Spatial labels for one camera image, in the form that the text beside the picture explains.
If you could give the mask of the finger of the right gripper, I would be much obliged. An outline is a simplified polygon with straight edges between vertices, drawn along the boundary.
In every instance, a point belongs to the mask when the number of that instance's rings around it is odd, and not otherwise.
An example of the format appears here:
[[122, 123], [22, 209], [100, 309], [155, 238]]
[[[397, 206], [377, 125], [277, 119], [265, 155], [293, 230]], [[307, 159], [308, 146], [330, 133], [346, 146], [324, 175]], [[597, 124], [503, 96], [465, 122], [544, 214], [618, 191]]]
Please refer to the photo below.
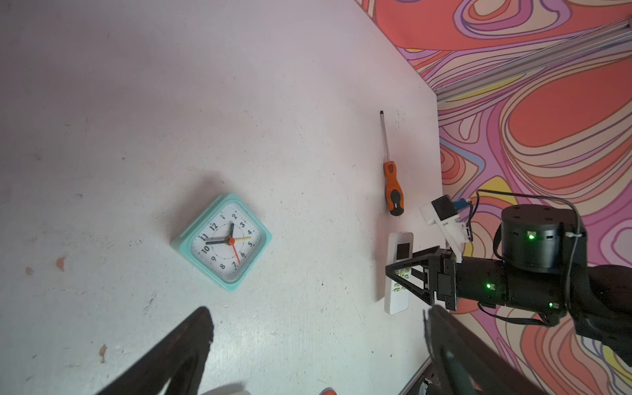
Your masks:
[[396, 276], [388, 276], [419, 300], [428, 306], [436, 303], [437, 290], [436, 275], [430, 270], [408, 268], [396, 272]]
[[394, 277], [396, 276], [396, 272], [403, 269], [413, 269], [417, 267], [422, 269], [429, 269], [431, 267], [431, 262], [435, 258], [437, 258], [436, 254], [438, 251], [439, 246], [434, 246], [425, 250], [417, 251], [412, 254], [411, 258], [400, 260], [387, 265], [385, 268], [385, 274], [387, 277]]

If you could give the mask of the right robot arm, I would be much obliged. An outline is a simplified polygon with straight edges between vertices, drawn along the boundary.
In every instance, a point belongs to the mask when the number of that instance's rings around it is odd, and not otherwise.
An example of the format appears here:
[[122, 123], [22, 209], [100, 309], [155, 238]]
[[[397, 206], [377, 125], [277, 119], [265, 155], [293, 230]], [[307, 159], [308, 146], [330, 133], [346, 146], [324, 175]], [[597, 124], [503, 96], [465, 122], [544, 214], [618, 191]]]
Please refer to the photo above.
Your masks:
[[601, 342], [624, 362], [631, 360], [631, 270], [627, 266], [588, 263], [588, 232], [578, 209], [564, 199], [521, 196], [506, 207], [492, 243], [491, 258], [466, 257], [473, 240], [467, 210], [477, 214], [478, 200], [442, 196], [423, 215], [437, 225], [447, 247], [430, 247], [396, 260], [386, 277], [427, 305], [443, 302], [456, 310], [461, 299], [475, 301], [485, 314], [495, 306], [527, 311], [524, 326], [555, 327], [571, 317], [581, 337]]

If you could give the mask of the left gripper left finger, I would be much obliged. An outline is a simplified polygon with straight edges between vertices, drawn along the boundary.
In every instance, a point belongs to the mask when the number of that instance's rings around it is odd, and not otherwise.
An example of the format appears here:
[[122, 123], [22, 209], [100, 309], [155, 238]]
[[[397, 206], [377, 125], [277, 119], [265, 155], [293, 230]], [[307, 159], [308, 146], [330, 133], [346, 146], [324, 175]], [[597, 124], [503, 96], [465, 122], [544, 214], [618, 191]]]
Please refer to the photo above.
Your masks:
[[214, 338], [208, 308], [197, 308], [102, 394], [196, 394]]

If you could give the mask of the red round badge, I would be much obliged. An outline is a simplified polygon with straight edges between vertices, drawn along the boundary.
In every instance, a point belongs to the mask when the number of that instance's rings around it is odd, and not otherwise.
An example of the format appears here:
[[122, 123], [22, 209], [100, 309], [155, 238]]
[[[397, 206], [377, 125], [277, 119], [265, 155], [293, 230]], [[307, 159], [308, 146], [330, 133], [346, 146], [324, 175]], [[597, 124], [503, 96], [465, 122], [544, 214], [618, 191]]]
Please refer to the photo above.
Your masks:
[[319, 395], [337, 395], [337, 392], [332, 388], [326, 388]]

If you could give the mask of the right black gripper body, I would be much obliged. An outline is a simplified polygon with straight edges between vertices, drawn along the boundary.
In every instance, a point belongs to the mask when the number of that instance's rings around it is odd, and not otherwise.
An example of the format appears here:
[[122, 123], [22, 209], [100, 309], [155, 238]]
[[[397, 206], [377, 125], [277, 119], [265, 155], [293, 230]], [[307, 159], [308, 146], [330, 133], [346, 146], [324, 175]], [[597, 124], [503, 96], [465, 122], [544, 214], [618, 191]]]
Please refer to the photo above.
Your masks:
[[456, 311], [459, 299], [505, 305], [508, 300], [506, 267], [499, 260], [466, 257], [456, 262], [453, 251], [437, 249], [428, 263], [432, 302], [442, 301]]

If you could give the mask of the orange black screwdriver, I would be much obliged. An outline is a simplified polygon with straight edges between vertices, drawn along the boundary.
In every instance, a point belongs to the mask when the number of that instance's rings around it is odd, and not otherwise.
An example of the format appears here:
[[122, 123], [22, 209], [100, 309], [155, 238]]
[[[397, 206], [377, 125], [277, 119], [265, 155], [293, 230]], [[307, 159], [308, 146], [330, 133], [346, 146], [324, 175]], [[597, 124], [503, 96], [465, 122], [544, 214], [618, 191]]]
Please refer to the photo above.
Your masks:
[[383, 163], [383, 173], [385, 176], [385, 201], [389, 213], [394, 217], [401, 217], [404, 209], [403, 190], [397, 178], [397, 166], [391, 160], [388, 146], [388, 133], [386, 130], [385, 116], [383, 110], [380, 111], [380, 126], [383, 135], [384, 153], [386, 161]]

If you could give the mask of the mint green alarm clock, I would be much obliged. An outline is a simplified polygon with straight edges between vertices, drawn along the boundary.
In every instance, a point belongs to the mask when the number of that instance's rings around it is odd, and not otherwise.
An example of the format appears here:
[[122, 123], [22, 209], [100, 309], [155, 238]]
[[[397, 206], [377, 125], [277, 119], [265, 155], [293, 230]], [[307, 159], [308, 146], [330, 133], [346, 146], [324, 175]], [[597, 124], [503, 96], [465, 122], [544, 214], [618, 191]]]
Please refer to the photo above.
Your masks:
[[236, 291], [273, 240], [236, 194], [222, 194], [170, 242], [171, 248], [226, 291]]

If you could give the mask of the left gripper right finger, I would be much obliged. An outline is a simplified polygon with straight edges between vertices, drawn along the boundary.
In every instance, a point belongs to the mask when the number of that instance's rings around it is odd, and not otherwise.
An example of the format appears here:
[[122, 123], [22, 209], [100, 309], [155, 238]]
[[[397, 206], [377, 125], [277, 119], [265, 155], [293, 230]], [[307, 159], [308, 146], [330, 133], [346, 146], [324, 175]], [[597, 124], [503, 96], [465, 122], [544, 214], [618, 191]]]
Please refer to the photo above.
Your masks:
[[443, 394], [542, 394], [439, 305], [424, 318], [425, 337]]

